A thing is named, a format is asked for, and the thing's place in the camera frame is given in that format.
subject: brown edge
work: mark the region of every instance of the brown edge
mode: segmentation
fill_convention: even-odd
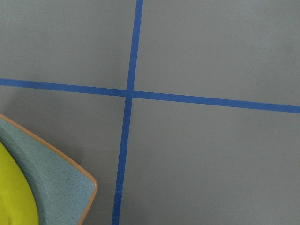
[[[82,172],[87,178],[89,178],[93,183],[94,183],[94,191],[90,197],[90,200],[83,212],[83,214],[81,215],[78,225],[81,225],[95,199],[96,196],[96,192],[98,190],[98,183],[96,181],[96,179],[90,175],[85,169],[83,169],[80,165],[78,165],[74,160],[72,160],[71,158],[69,158],[67,155],[65,155],[64,153],[62,153],[61,151],[59,151],[57,148],[55,148],[54,146],[52,146],[51,144],[49,144],[48,142],[44,141],[42,138],[36,136],[34,133],[30,132],[29,130],[27,130],[26,128],[22,127],[21,125],[17,124],[16,122],[12,121],[11,119],[7,118],[6,116],[0,114],[0,119],[5,120],[6,122],[10,123],[11,125],[13,125],[14,127],[20,129],[21,131],[23,131],[25,134],[29,135],[30,137],[32,137],[33,139],[37,140],[38,142],[40,142],[42,145],[46,146],[47,148],[49,148],[50,150],[52,150],[54,153],[58,154],[59,156],[61,156],[64,160],[66,160],[67,162],[69,162],[72,166],[74,166],[77,170],[79,170],[80,172]]]

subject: banana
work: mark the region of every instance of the banana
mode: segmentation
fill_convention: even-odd
[[[38,225],[38,210],[29,184],[1,142],[0,225]]]

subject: yellow object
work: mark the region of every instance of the yellow object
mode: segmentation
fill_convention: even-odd
[[[1,142],[0,225],[38,225],[38,210],[29,184]]]

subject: horizontal blue line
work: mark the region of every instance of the horizontal blue line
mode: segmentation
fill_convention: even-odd
[[[126,96],[126,90],[110,89],[110,88],[97,88],[80,85],[59,84],[59,83],[47,83],[47,82],[35,82],[35,81],[23,81],[0,78],[0,85],[21,87],[21,88],[34,88],[43,90],[59,90],[68,92],[78,92],[95,95],[110,95],[110,96]]]
[[[203,105],[218,105],[218,106],[226,106],[226,107],[268,110],[268,111],[286,112],[286,113],[300,113],[300,106],[249,102],[249,101],[230,100],[230,99],[211,98],[211,97],[174,95],[174,94],[164,94],[164,93],[145,92],[145,91],[134,91],[133,97],[163,100],[163,101],[203,104]]]

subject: brown trim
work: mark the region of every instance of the brown trim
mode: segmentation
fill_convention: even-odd
[[[62,153],[61,151],[59,151],[57,148],[55,148],[54,146],[52,146],[51,144],[49,144],[48,142],[44,141],[42,138],[36,136],[35,134],[33,134],[32,132],[30,132],[29,130],[27,130],[26,128],[22,127],[21,125],[17,124],[16,122],[13,122],[11,119],[7,118],[6,116],[0,114],[0,119],[5,120],[6,122],[10,123],[11,125],[13,125],[14,127],[20,129],[21,131],[23,131],[24,133],[26,133],[27,135],[29,135],[30,137],[32,137],[33,139],[37,140],[38,142],[40,142],[42,145],[46,146],[47,148],[49,148],[50,150],[52,150],[53,152],[55,152],[56,154],[58,154],[59,156],[61,156],[64,160],[66,160],[67,162],[69,162],[72,166],[74,166],[77,170],[79,170],[80,172],[82,172],[87,178],[89,178],[93,183],[94,183],[94,191],[90,197],[90,200],[83,212],[83,214],[80,217],[79,223],[78,225],[81,225],[95,199],[96,196],[96,192],[98,190],[98,183],[96,181],[96,179],[90,175],[85,169],[83,169],[80,165],[78,165],[74,160],[72,160],[71,158],[69,158],[67,155],[65,155],[64,153]]]

